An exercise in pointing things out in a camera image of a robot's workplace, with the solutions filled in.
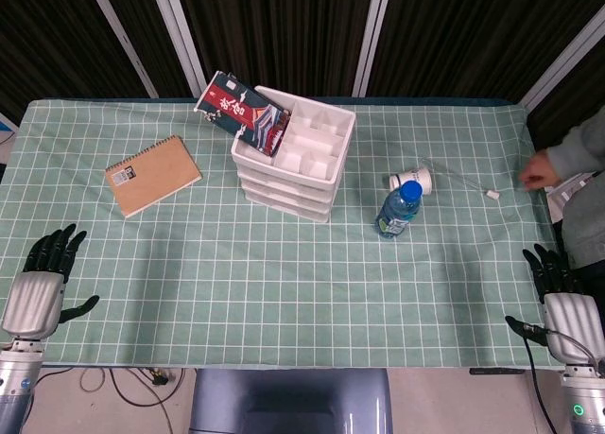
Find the bare person hand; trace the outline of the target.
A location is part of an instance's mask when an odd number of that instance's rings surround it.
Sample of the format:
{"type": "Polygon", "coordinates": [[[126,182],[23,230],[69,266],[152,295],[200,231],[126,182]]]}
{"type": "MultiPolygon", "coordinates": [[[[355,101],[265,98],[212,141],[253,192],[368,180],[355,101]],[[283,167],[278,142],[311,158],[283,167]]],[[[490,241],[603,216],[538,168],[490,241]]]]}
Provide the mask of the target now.
{"type": "Polygon", "coordinates": [[[529,159],[519,179],[527,191],[556,186],[562,180],[545,150],[538,151],[529,159]]]}

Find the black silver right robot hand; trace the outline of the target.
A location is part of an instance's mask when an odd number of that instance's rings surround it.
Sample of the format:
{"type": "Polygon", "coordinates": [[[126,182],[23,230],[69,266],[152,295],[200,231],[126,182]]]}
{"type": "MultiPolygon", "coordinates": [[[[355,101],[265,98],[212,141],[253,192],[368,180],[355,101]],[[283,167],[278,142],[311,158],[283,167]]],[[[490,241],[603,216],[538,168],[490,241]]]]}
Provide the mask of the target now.
{"type": "Polygon", "coordinates": [[[604,329],[596,297],[570,269],[563,256],[536,244],[523,250],[543,309],[541,325],[505,317],[517,336],[548,349],[565,365],[591,366],[595,373],[604,362],[604,329]]]}

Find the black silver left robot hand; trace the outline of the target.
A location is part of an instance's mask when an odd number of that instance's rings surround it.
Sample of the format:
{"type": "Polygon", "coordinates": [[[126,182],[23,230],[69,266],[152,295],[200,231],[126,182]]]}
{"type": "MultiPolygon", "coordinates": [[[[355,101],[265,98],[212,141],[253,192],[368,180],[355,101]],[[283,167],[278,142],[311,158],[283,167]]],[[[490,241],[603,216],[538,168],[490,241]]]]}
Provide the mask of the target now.
{"type": "Polygon", "coordinates": [[[60,324],[92,311],[100,297],[93,295],[83,304],[65,308],[65,288],[70,279],[85,231],[72,223],[36,241],[21,272],[9,290],[1,329],[15,339],[48,339],[60,324]]]}

